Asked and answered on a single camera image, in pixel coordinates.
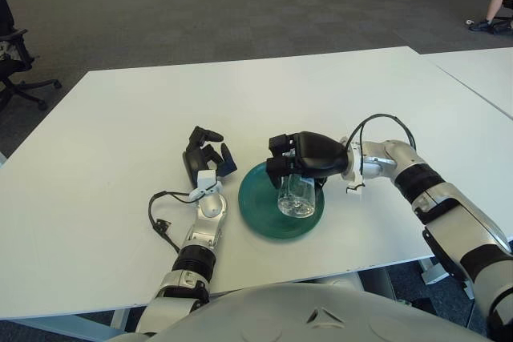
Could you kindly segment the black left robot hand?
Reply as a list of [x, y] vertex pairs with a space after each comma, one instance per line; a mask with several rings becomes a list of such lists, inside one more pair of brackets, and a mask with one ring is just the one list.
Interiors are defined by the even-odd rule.
[[197, 187], [198, 173], [209, 170], [210, 162], [216, 165], [217, 177], [225, 177], [237, 170], [231, 152], [224, 143], [224, 136], [199, 126], [189, 136], [182, 158], [193, 187]]

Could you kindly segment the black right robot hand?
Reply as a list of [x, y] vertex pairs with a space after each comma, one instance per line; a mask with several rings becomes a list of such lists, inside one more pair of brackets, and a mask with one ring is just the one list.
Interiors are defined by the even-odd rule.
[[349, 166], [342, 143], [309, 131], [272, 137], [269, 150], [273, 156], [266, 160], [266, 173], [276, 189], [285, 176], [324, 179], [344, 173]]

